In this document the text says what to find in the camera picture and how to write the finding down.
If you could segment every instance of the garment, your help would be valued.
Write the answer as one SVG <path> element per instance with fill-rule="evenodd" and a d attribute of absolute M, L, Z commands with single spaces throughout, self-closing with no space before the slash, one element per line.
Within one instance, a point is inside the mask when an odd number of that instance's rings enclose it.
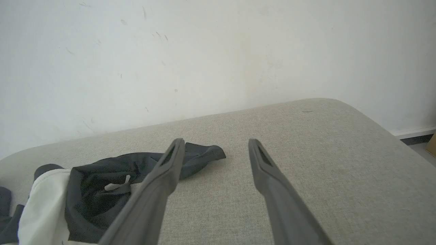
<path fill-rule="evenodd" d="M 0 244 L 18 242 L 18 222 L 24 206 L 17 205 L 14 214 L 9 217 L 11 200 L 11 191 L 0 187 Z"/>
<path fill-rule="evenodd" d="M 141 182 L 162 155 L 131 153 L 71 170 L 40 167 L 20 219 L 20 245 L 97 243 L 128 201 L 130 185 Z M 222 158 L 218 146 L 186 143 L 180 179 Z"/>

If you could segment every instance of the cardboard box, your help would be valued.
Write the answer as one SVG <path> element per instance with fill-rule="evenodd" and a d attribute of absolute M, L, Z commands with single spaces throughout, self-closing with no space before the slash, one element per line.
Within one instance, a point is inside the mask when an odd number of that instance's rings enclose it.
<path fill-rule="evenodd" d="M 433 137 L 430 139 L 429 143 L 427 144 L 426 150 L 430 152 L 434 157 L 436 157 L 436 133 L 433 135 Z"/>

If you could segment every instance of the black fabric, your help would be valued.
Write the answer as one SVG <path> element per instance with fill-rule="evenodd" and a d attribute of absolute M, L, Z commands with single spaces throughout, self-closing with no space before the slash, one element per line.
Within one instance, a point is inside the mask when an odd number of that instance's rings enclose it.
<path fill-rule="evenodd" d="M 162 155 L 131 153 L 72 168 L 65 204 L 69 240 L 97 243 L 128 201 L 131 194 L 129 184 L 141 182 Z M 224 151 L 218 146 L 186 143 L 180 179 L 190 177 L 209 162 L 223 158 Z M 123 184 L 126 175 L 130 175 L 129 184 L 105 191 L 104 187 L 110 183 Z"/>
<path fill-rule="evenodd" d="M 37 168 L 35 173 L 33 174 L 33 181 L 35 181 L 38 177 L 40 177 L 43 173 L 46 173 L 51 170 L 55 169 L 64 169 L 63 167 L 56 165 L 56 164 L 46 164 L 42 165 L 41 167 Z"/>
<path fill-rule="evenodd" d="M 18 223 L 24 206 L 17 205 L 12 217 L 9 217 L 12 193 L 0 187 L 0 244 L 18 242 Z"/>

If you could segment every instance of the baseboard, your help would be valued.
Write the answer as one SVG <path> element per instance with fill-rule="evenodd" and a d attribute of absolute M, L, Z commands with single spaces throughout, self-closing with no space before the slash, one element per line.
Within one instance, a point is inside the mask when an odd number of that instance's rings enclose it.
<path fill-rule="evenodd" d="M 416 130 L 410 130 L 410 131 L 403 131 L 403 132 L 391 132 L 395 137 L 398 139 L 407 139 L 412 137 L 418 137 L 428 134 L 434 134 L 436 133 L 436 126 L 424 128 L 424 129 L 416 129 Z"/>

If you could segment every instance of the gray fabric upholstery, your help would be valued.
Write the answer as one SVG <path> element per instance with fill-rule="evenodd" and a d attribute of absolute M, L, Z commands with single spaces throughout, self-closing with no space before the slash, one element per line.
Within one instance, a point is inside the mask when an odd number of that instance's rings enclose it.
<path fill-rule="evenodd" d="M 436 168 L 351 106 L 305 99 L 40 146 L 0 161 L 0 186 L 24 204 L 33 172 L 121 154 L 163 152 L 174 138 L 218 145 L 227 159 L 181 181 L 161 244 L 273 244 L 254 187 L 259 139 L 336 244 L 434 244 Z"/>

